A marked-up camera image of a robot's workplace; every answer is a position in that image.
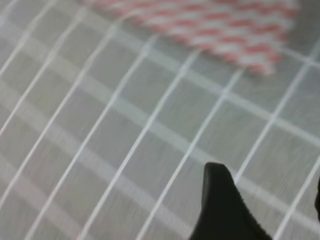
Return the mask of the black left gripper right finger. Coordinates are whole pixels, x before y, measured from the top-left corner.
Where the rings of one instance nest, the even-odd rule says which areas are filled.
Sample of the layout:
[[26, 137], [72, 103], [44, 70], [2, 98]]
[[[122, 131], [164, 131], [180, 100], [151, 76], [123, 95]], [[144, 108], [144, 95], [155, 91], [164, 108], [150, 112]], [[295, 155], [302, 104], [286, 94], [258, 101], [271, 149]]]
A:
[[317, 193], [314, 201], [314, 207], [317, 212], [317, 219], [320, 221], [320, 178], [318, 179], [317, 183]]

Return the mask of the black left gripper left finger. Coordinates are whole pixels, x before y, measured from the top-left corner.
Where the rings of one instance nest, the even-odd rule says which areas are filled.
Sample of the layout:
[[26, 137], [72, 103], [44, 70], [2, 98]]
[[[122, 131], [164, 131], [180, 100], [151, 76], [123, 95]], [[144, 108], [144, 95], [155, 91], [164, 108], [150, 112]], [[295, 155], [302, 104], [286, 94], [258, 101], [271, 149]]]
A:
[[204, 166], [201, 212], [191, 240], [270, 240], [222, 163]]

